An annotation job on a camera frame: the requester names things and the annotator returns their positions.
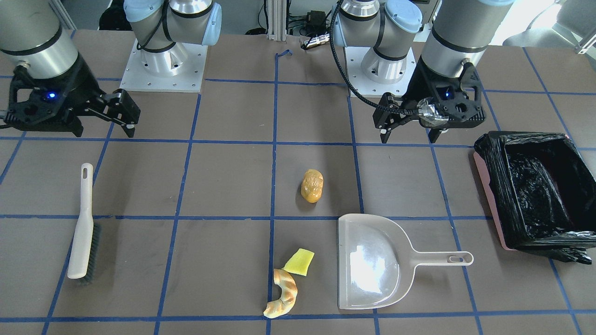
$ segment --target floor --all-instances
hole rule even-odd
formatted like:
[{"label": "floor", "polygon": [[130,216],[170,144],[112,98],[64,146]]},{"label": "floor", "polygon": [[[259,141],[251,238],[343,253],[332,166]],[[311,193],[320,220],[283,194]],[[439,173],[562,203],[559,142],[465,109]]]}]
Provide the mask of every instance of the floor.
[{"label": "floor", "polygon": [[[73,40],[116,89],[133,34]],[[11,71],[0,59],[0,108]],[[596,73],[568,50],[504,46],[478,71],[488,119],[437,144],[412,122],[381,145],[327,47],[238,35],[210,47],[200,95],[133,92],[133,139],[99,119],[82,138],[2,130],[0,334],[595,334],[595,267],[503,250],[471,146],[490,130],[566,132],[596,172]],[[79,287],[65,272],[84,162],[103,234],[95,281]],[[309,168],[325,177],[316,205],[298,192]],[[337,218],[351,212],[474,264],[422,267],[399,303],[339,310]],[[296,305],[266,320],[272,269],[299,247],[315,257],[294,276]]]}]

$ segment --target black garbage bag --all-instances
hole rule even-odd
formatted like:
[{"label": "black garbage bag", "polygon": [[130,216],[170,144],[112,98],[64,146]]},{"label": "black garbage bag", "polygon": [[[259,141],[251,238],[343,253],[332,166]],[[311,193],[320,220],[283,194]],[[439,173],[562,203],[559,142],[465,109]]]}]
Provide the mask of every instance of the black garbage bag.
[{"label": "black garbage bag", "polygon": [[474,149],[486,162],[507,247],[591,264],[596,181],[565,134],[489,132]]}]

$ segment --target clear plastic dustpan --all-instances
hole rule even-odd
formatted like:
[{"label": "clear plastic dustpan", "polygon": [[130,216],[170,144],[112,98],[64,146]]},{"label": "clear plastic dustpan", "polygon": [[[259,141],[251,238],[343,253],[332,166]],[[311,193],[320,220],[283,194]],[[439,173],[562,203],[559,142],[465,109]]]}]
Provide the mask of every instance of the clear plastic dustpan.
[{"label": "clear plastic dustpan", "polygon": [[338,220],[338,305],[369,309],[392,305],[408,294],[419,265],[470,265],[469,252],[418,252],[390,219],[346,214]]}]

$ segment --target croissant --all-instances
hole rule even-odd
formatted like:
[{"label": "croissant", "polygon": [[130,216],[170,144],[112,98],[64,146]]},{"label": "croissant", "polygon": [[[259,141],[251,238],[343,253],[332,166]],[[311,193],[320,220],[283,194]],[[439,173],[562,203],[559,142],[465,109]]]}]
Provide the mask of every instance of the croissant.
[{"label": "croissant", "polygon": [[273,269],[273,282],[281,287],[281,297],[267,303],[263,315],[270,319],[287,314],[294,307],[298,294],[294,278],[284,270]]}]

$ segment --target black cord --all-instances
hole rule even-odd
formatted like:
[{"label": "black cord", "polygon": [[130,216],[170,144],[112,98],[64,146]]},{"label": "black cord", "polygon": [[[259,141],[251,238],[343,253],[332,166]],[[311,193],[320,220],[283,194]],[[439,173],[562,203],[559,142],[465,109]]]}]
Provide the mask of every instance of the black cord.
[{"label": "black cord", "polygon": [[346,73],[343,71],[342,65],[339,63],[339,58],[337,57],[337,52],[335,50],[335,46],[333,43],[333,25],[336,22],[337,13],[339,13],[338,9],[341,7],[343,1],[344,0],[337,1],[337,6],[333,10],[333,15],[331,16],[331,30],[329,31],[329,45],[331,47],[331,53],[333,54],[333,59],[336,62],[337,69],[339,70],[339,73],[341,74],[343,81],[346,82],[347,87],[350,89],[350,91],[352,91],[354,93],[354,95],[356,95],[356,97],[358,99],[360,99],[363,103],[365,103],[371,107],[380,109],[380,110],[388,112],[388,113],[399,113],[399,114],[404,114],[404,115],[418,115],[417,110],[411,110],[411,109],[397,110],[397,109],[388,108],[386,106],[381,106],[377,103],[374,103],[374,102],[370,101],[369,99],[366,99],[364,96],[362,96],[362,94],[358,93],[358,90],[352,85],[352,83],[350,83],[350,79],[347,78]]},{"label": "black cord", "polygon": [[162,17],[159,19],[159,22],[157,23],[157,25],[155,26],[155,28],[153,28],[153,31],[151,31],[151,34],[149,34],[149,37],[147,38],[147,41],[145,41],[145,44],[141,45],[140,43],[136,43],[136,49],[137,50],[142,50],[144,49],[149,42],[151,42],[151,39],[153,38],[153,36],[155,35],[155,33],[157,32],[157,29],[159,29],[159,26],[162,25],[163,20],[166,19],[166,15],[167,15],[167,9],[169,8],[169,1],[168,0],[163,0],[163,4],[162,4]]},{"label": "black cord", "polygon": [[263,26],[261,26],[261,24],[260,24],[260,12],[262,12],[262,11],[263,11],[263,8],[264,8],[264,7],[265,7],[265,4],[263,4],[263,5],[261,6],[261,9],[259,10],[259,13],[257,14],[257,23],[259,24],[259,27],[261,27],[262,29],[264,29],[264,27],[263,27]]},{"label": "black cord", "polygon": [[265,26],[267,27],[266,32],[269,33],[269,16],[267,15],[267,0],[263,0],[263,8],[265,9]]}]

